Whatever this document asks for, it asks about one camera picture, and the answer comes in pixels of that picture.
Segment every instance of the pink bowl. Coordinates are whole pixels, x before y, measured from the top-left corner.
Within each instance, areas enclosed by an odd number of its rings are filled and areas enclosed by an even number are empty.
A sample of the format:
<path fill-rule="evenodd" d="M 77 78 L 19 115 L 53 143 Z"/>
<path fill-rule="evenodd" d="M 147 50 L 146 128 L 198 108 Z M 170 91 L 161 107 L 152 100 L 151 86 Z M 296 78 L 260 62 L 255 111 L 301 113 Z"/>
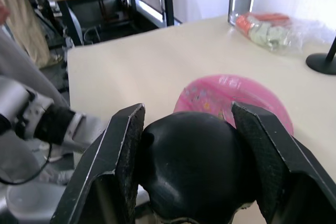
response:
<path fill-rule="evenodd" d="M 181 93 L 174 112 L 207 112 L 235 127 L 231 113 L 233 101 L 252 104 L 272 112 L 288 133 L 293 135 L 290 117 L 275 94 L 256 81 L 230 74 L 208 76 L 193 81 Z"/>

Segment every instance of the stand base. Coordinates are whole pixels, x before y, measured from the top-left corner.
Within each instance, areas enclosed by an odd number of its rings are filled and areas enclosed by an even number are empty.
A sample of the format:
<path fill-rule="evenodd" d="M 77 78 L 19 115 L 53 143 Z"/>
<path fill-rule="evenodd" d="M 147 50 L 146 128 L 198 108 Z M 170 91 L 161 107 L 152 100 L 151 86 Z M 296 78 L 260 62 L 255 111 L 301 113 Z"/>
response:
<path fill-rule="evenodd" d="M 336 75 L 336 60 L 326 61 L 326 57 L 327 54 L 312 54 L 307 57 L 306 64 L 319 73 Z"/>

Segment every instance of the black ball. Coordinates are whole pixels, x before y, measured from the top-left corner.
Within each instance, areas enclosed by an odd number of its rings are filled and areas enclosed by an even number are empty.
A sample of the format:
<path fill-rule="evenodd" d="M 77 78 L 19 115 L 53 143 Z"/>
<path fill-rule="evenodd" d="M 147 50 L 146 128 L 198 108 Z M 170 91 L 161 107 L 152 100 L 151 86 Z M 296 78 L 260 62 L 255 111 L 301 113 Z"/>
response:
<path fill-rule="evenodd" d="M 207 113 L 180 112 L 150 124 L 136 169 L 163 222 L 227 224 L 259 192 L 249 146 Z"/>

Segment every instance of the black table leg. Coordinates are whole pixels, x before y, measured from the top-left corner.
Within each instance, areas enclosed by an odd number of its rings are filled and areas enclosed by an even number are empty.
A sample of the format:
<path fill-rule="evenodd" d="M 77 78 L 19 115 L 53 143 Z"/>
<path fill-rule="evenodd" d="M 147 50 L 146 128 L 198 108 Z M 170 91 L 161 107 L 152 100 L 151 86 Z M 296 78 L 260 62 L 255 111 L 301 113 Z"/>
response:
<path fill-rule="evenodd" d="M 164 0 L 165 10 L 166 10 L 166 22 L 167 26 L 174 25 L 174 7 L 173 0 Z"/>
<path fill-rule="evenodd" d="M 137 4 L 135 3 L 135 0 L 131 0 L 131 9 L 132 9 L 132 15 L 134 17 L 137 11 Z"/>
<path fill-rule="evenodd" d="M 74 25 L 74 21 L 70 15 L 69 6 L 66 1 L 58 2 L 59 9 L 62 12 L 62 17 L 65 25 L 68 27 L 68 35 L 72 39 L 75 46 L 83 45 L 82 41 L 80 40 L 79 34 L 77 33 L 76 27 Z"/>

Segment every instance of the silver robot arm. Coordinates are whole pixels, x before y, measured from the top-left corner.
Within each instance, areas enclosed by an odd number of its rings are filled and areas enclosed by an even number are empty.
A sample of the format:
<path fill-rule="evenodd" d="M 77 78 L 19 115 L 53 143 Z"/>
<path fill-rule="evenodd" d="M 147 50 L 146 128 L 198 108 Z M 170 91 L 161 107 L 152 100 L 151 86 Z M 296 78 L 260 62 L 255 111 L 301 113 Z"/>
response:
<path fill-rule="evenodd" d="M 35 90 L 0 77 L 0 134 L 13 129 L 24 140 L 38 138 L 83 153 L 105 126 L 96 117 L 58 107 Z"/>

